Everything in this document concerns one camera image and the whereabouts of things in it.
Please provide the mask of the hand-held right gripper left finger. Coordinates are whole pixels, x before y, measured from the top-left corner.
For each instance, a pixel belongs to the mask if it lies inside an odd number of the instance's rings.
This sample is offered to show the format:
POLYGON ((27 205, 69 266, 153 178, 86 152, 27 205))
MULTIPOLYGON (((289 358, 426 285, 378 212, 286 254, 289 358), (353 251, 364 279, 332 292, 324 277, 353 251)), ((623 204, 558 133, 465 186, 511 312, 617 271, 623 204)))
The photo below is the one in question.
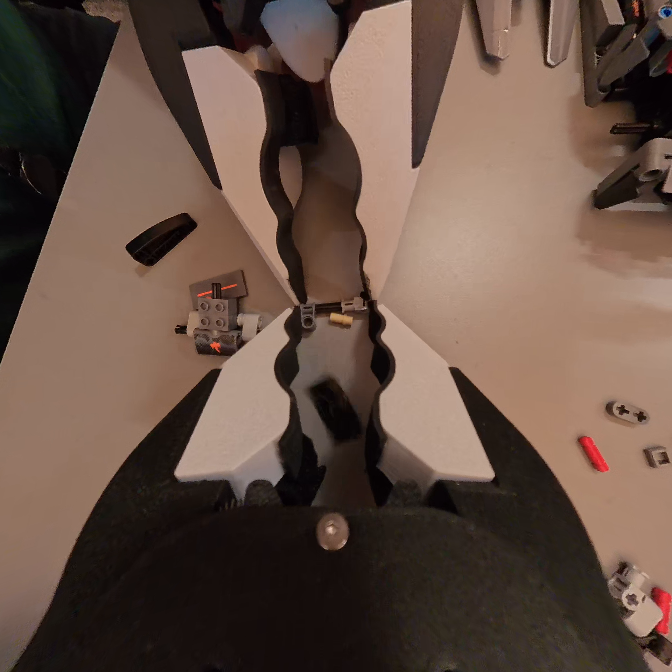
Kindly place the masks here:
POLYGON ((220 367, 185 451, 180 482, 226 481, 242 499, 268 481, 283 503, 309 506, 322 484, 291 384, 299 371, 300 309, 285 310, 220 367))

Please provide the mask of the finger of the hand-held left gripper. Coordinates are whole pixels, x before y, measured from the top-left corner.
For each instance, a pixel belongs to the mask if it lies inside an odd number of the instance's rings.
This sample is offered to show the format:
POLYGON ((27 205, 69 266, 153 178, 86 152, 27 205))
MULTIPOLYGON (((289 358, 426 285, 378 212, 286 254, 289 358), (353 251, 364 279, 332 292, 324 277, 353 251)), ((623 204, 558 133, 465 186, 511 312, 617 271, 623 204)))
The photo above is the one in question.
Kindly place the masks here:
POLYGON ((361 178, 356 217, 362 270, 380 298, 413 197, 412 3, 364 11, 330 74, 335 117, 351 139, 361 178))
POLYGON ((283 143, 290 120, 283 76, 221 46, 185 51, 182 59, 223 197, 290 300, 304 304, 292 231, 303 171, 298 150, 283 143))

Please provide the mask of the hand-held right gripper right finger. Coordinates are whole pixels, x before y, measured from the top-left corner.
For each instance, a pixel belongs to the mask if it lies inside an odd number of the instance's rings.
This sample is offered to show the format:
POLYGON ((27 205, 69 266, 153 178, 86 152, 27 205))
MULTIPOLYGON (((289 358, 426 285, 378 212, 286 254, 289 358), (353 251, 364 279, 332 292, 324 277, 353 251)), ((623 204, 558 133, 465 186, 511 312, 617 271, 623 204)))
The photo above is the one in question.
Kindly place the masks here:
POLYGON ((374 392, 365 468, 376 505, 397 483, 421 499, 438 481, 490 483, 495 472, 447 361, 381 303, 372 303, 374 392))

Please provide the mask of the small grey lego assembly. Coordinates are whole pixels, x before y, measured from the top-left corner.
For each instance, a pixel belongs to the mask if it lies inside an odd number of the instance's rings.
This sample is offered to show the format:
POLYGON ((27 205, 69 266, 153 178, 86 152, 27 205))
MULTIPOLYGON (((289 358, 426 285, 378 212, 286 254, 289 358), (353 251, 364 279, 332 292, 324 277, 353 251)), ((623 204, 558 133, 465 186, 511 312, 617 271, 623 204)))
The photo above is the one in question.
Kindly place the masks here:
POLYGON ((231 357, 262 330, 262 316, 240 308, 240 301, 248 297, 240 269, 193 283, 189 295, 186 324, 176 325, 174 332, 192 340, 199 355, 231 357))

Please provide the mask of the black curved lego panel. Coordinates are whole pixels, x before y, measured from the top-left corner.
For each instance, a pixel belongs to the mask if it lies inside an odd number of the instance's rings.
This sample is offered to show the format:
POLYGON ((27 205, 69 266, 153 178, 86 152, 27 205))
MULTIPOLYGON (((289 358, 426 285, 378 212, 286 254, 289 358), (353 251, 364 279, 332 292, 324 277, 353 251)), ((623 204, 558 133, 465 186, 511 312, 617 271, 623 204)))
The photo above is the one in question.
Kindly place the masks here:
POLYGON ((177 214, 141 232, 125 249, 138 264, 153 267, 196 229, 197 222, 189 214, 177 214))

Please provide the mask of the red lego pin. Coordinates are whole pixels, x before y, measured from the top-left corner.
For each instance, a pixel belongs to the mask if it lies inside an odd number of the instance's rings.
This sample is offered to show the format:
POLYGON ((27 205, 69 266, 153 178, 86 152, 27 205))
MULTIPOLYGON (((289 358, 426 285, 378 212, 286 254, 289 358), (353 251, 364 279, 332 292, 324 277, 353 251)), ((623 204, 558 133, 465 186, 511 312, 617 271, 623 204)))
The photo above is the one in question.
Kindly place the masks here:
POLYGON ((577 437, 576 442, 581 448, 585 458, 596 472, 609 472, 609 465, 592 437, 580 435, 577 437))

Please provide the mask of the grey oval two-hole lego piece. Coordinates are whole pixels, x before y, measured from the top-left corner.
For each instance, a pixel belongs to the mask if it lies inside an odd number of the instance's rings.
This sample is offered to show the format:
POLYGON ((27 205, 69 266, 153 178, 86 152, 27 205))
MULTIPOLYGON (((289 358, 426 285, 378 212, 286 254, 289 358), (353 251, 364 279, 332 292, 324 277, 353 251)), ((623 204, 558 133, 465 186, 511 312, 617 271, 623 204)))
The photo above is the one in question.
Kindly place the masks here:
POLYGON ((621 400, 610 400, 605 408, 606 413, 612 418, 636 426, 647 424, 651 418, 648 411, 621 400))

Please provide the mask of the partly built lego car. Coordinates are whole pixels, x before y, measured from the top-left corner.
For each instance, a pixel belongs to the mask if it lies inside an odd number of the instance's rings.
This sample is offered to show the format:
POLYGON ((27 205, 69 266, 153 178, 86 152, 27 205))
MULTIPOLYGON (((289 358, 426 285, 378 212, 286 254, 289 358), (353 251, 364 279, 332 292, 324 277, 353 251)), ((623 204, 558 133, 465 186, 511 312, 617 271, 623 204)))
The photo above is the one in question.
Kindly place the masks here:
POLYGON ((580 1, 583 92, 587 107, 627 102, 634 121, 613 136, 638 145, 592 192, 605 210, 652 198, 671 207, 671 2, 580 1))

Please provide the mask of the pile of loose lego pieces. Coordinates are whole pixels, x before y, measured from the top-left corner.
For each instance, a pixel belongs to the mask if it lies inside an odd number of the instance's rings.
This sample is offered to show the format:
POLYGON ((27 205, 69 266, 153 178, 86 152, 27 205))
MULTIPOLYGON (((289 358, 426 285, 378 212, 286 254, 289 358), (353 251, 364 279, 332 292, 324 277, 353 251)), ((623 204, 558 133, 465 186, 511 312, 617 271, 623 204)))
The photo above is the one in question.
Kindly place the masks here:
POLYGON ((624 626, 644 655, 671 667, 671 593, 637 565, 621 561, 607 581, 624 626))

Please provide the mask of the person's green shirt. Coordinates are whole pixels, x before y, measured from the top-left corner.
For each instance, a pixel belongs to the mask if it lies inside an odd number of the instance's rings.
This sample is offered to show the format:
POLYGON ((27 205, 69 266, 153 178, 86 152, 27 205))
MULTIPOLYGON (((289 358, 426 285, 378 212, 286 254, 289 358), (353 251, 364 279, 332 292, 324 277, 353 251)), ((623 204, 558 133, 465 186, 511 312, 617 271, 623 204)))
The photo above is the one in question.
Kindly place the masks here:
POLYGON ((82 1, 1 2, 1 355, 59 198, 22 163, 64 183, 117 32, 82 1))

